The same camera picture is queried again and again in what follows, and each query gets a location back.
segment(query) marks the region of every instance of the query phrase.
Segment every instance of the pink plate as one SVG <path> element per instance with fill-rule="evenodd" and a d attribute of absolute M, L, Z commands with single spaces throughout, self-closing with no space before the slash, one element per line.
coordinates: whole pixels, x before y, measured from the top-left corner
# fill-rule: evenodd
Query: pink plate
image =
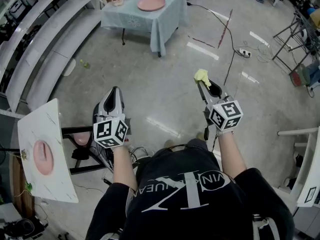
<path fill-rule="evenodd" d="M 166 0 L 140 0 L 138 8 L 142 11 L 152 12 L 161 9 L 166 4 Z"/>
<path fill-rule="evenodd" d="M 33 146 L 33 159 L 36 168 L 43 175 L 49 175 L 54 168 L 54 158 L 49 145 L 37 140 Z"/>

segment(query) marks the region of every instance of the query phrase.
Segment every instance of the pink oval object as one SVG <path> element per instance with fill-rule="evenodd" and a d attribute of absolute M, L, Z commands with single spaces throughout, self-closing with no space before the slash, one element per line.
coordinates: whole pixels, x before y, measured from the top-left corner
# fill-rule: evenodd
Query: pink oval object
<path fill-rule="evenodd" d="M 152 12 L 164 7 L 166 0 L 140 0 L 137 5 L 142 11 Z"/>
<path fill-rule="evenodd" d="M 84 146 L 90 139 L 90 131 L 75 133 L 73 134 L 73 138 L 78 145 Z"/>
<path fill-rule="evenodd" d="M 37 140 L 33 146 L 33 159 L 36 168 L 43 175 L 49 175 L 54 168 L 54 158 L 49 145 Z"/>

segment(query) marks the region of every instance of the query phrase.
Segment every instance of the yellow cloth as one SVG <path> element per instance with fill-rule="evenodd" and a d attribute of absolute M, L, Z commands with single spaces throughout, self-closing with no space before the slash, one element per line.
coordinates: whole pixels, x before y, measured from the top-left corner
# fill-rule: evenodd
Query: yellow cloth
<path fill-rule="evenodd" d="M 196 82 L 202 81 L 208 87 L 211 86 L 211 83 L 210 83 L 209 78 L 208 78 L 208 71 L 207 70 L 199 69 L 194 75 L 194 80 Z"/>

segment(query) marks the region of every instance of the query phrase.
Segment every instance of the flower vase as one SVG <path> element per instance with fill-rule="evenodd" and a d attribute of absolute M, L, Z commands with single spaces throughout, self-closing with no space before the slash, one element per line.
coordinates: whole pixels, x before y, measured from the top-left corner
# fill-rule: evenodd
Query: flower vase
<path fill-rule="evenodd" d="M 112 0 L 113 6 L 122 6 L 124 4 L 124 0 Z"/>

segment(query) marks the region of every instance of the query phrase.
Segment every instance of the light blue tablecloth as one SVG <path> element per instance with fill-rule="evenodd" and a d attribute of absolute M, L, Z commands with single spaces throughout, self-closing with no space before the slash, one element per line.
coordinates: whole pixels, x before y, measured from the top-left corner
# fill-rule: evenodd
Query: light blue tablecloth
<path fill-rule="evenodd" d="M 108 3 L 102 9 L 101 27 L 118 27 L 143 32 L 151 32 L 152 52 L 166 55 L 165 42 L 179 24 L 188 23 L 186 0 L 165 0 L 165 6 L 156 11 L 142 11 L 139 0 L 123 0 L 122 6 Z"/>

